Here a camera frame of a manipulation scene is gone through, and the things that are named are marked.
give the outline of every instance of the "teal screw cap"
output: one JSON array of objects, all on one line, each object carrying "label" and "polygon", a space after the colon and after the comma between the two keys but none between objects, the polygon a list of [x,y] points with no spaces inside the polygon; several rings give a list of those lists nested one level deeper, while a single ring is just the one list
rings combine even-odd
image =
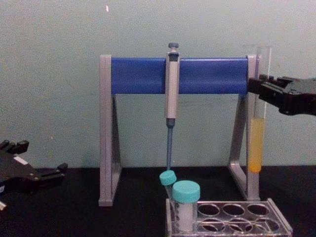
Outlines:
[{"label": "teal screw cap", "polygon": [[189,180],[178,181],[173,185],[172,196],[181,203],[196,202],[200,198],[199,184]]},{"label": "teal screw cap", "polygon": [[167,170],[160,174],[159,176],[160,182],[162,185],[167,186],[170,184],[173,184],[177,181],[176,174],[173,172],[173,170]]}]

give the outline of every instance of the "yellow liquid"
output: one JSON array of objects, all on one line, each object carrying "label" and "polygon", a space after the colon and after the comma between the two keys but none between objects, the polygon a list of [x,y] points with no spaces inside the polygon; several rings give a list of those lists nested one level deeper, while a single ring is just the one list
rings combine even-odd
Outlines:
[{"label": "yellow liquid", "polygon": [[263,156],[265,119],[252,118],[250,131],[249,147],[249,170],[253,173],[259,173],[261,170]]}]

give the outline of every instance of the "black table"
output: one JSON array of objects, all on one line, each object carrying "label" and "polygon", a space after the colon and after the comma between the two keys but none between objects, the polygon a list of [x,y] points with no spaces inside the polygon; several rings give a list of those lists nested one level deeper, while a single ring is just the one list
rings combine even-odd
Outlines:
[{"label": "black table", "polygon": [[[124,168],[113,207],[99,207],[99,169],[69,169],[61,187],[35,195],[6,194],[1,237],[162,237],[163,168]],[[174,168],[201,186],[201,200],[242,200],[226,167]],[[295,237],[316,236],[316,166],[268,166],[260,197],[272,198]]]}]

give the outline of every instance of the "blue crossbar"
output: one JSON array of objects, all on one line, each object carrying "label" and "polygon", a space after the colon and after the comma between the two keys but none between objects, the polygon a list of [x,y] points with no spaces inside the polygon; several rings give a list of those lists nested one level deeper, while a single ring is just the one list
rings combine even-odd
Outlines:
[{"label": "blue crossbar", "polygon": [[[180,94],[246,94],[247,58],[182,58]],[[112,94],[164,94],[165,58],[112,58]]]}]

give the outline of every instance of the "light green wall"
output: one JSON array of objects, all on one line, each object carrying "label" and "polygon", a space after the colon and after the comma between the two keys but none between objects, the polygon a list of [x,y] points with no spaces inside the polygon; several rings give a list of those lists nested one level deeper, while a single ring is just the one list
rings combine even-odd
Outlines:
[{"label": "light green wall", "polygon": [[[0,139],[28,139],[36,167],[99,164],[99,55],[238,57],[271,45],[272,75],[316,75],[316,2],[0,2]],[[228,162],[236,95],[180,96],[175,165]],[[162,95],[118,97],[124,166],[162,166]],[[268,106],[266,165],[316,164],[316,119]]]}]

